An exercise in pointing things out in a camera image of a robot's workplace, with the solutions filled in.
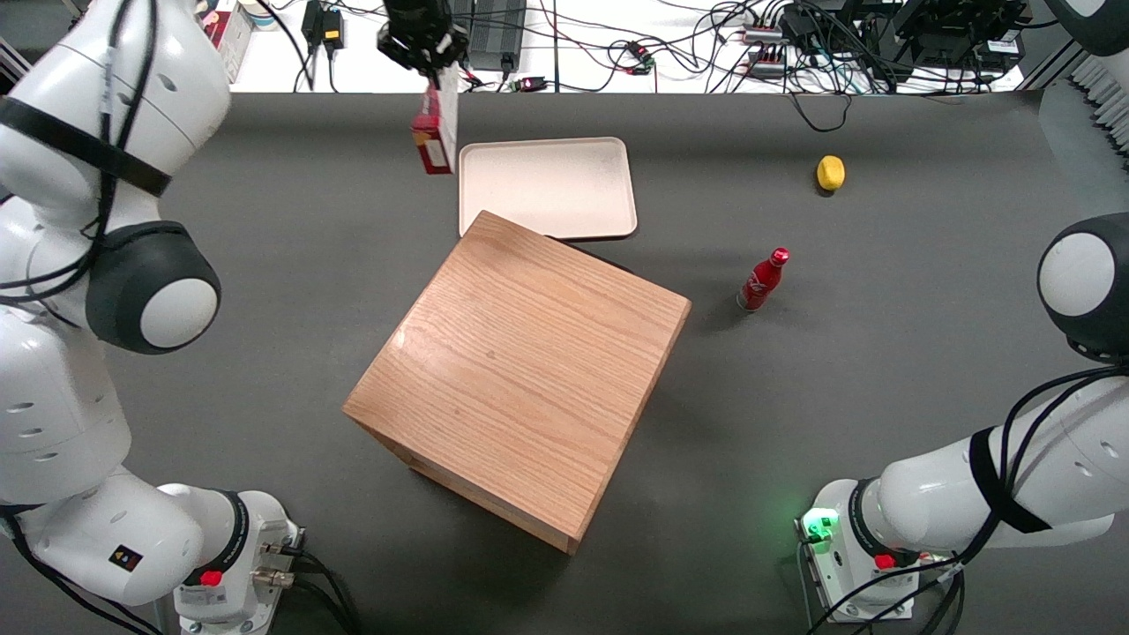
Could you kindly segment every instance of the white tray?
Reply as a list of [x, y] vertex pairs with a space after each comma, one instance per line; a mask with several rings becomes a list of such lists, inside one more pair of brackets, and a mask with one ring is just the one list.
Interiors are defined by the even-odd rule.
[[471, 143], [458, 154], [458, 235], [479, 212], [554, 238], [627, 236], [639, 224], [628, 148], [614, 137]]

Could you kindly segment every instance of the wood grain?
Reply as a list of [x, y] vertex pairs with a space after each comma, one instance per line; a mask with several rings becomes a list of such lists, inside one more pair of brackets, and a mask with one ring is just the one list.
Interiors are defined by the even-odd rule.
[[689, 312], [483, 212], [343, 410], [417, 471], [571, 554]]

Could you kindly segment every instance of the dark gray tabletop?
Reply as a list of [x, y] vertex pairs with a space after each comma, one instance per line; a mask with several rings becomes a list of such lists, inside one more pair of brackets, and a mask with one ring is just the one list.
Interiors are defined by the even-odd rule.
[[[823, 125], [843, 106], [803, 103]], [[470, 96], [462, 142], [622, 138], [639, 230], [585, 249], [694, 304], [568, 558], [340, 414], [457, 240], [457, 180], [423, 174], [417, 105], [237, 96], [161, 208], [218, 270], [220, 315], [180, 354], [110, 353], [126, 467], [277, 495], [371, 633], [802, 634], [791, 519], [822, 485], [1000, 423], [1024, 391], [1086, 365], [1035, 292], [1042, 250], [1085, 216], [1038, 95], [856, 98], [828, 134], [774, 96]], [[847, 165], [832, 198], [813, 189], [824, 154]], [[778, 245], [793, 250], [781, 287], [738, 314], [734, 294]], [[1091, 543], [984, 553], [961, 633], [1120, 632], [1126, 545], [1118, 522]], [[0, 633], [114, 632], [14, 549], [0, 566]], [[332, 628], [290, 593], [274, 633]]]

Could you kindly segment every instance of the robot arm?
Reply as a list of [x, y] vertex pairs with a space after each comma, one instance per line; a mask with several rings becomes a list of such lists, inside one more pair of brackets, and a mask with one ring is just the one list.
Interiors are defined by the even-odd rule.
[[[799, 524], [835, 620], [899, 606], [895, 617], [909, 617], [922, 553], [960, 553], [966, 563], [986, 527], [986, 547], [1068, 545], [1101, 536], [1129, 508], [1129, 212], [1068, 227], [1038, 280], [1068, 346], [1104, 366], [1057, 382], [1071, 385], [1014, 423], [892, 463], [878, 478], [825, 486]], [[1001, 479], [1005, 469], [1014, 478]], [[898, 582], [872, 582], [879, 579]]]
[[[0, 529], [59, 585], [130, 606], [173, 592], [184, 628], [246, 635], [270, 627], [301, 530], [270, 495], [154, 488], [125, 470], [97, 341], [170, 353], [219, 306], [216, 272], [157, 209], [230, 99], [194, 5], [98, 0], [0, 98], [15, 194], [0, 201]], [[382, 50], [405, 66], [436, 81], [462, 55], [445, 2], [388, 9]]]

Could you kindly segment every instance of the red bottle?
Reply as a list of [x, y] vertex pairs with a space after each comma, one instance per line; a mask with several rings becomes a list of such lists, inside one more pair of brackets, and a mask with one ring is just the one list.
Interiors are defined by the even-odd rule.
[[785, 262], [788, 262], [788, 250], [778, 247], [768, 260], [758, 264], [745, 286], [741, 287], [737, 304], [750, 313], [760, 308], [772, 289], [780, 284]]

